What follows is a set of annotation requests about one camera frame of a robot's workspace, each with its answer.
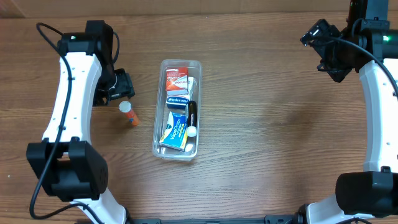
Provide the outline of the dark bottle white cap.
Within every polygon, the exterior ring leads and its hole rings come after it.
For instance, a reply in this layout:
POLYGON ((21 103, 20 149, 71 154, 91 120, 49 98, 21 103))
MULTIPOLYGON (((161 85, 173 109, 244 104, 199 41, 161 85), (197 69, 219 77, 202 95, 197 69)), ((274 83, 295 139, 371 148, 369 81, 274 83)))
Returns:
POLYGON ((187 136, 193 138, 197 135, 197 103, 189 101, 186 106, 187 136))

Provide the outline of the orange bottle white cap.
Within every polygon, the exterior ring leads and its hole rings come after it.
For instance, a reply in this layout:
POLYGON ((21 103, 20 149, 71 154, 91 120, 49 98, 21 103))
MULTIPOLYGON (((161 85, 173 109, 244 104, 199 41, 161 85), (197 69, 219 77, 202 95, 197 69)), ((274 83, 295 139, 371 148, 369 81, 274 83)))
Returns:
POLYGON ((120 112, 124 113, 126 118, 133 126, 139 125, 139 118, 137 117, 137 114, 134 112, 132 104, 129 101, 120 102, 119 110, 120 112))

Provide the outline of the white and blue medicine box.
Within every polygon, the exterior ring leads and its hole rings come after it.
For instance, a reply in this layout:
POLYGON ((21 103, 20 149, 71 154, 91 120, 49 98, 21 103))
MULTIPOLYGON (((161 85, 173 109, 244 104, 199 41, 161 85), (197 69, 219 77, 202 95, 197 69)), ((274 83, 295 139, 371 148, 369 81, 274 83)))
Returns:
POLYGON ((193 89, 197 84, 194 77, 188 78, 188 93, 182 95, 170 95, 166 99, 166 106, 169 109, 184 110, 188 102, 193 98, 193 89))

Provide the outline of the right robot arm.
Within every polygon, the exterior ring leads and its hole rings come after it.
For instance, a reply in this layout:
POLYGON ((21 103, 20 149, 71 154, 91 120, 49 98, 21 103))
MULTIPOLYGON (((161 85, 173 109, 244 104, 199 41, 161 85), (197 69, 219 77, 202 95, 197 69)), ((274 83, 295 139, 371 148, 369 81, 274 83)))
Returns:
POLYGON ((341 174, 335 193, 302 205, 292 223, 369 223, 397 214, 397 31, 388 0, 351 0, 347 25, 317 21, 302 36, 335 82, 359 75, 366 106, 367 149, 361 172, 341 174))

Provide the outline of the red medicine box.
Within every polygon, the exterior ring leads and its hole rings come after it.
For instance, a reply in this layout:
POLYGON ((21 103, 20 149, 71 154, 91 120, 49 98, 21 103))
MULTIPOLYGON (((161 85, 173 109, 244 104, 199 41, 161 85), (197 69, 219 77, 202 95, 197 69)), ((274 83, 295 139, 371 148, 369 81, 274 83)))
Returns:
POLYGON ((188 93, 188 69, 187 67, 175 67, 166 69, 165 90, 168 95, 186 95, 188 93))

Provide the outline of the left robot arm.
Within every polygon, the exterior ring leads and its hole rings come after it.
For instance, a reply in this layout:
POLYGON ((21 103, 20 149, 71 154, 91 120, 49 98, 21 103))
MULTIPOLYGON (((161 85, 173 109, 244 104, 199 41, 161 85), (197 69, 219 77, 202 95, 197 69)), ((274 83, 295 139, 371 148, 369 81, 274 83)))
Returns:
POLYGON ((95 106, 135 94, 129 74, 114 66, 119 37, 105 21, 93 20, 83 32, 61 33, 52 47, 60 57, 55 104, 41 142, 26 151, 38 179, 35 190, 79 208, 92 223, 131 223, 128 209, 108 189, 108 165, 90 135, 95 106))

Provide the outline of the blue VapoDrops box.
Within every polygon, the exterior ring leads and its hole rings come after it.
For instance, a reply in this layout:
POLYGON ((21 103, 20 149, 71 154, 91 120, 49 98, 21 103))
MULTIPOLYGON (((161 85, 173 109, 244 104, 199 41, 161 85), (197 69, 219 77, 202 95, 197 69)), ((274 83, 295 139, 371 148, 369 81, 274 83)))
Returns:
POLYGON ((187 118, 184 114, 169 113, 167 124, 160 138, 160 145, 184 151, 187 143, 187 118))

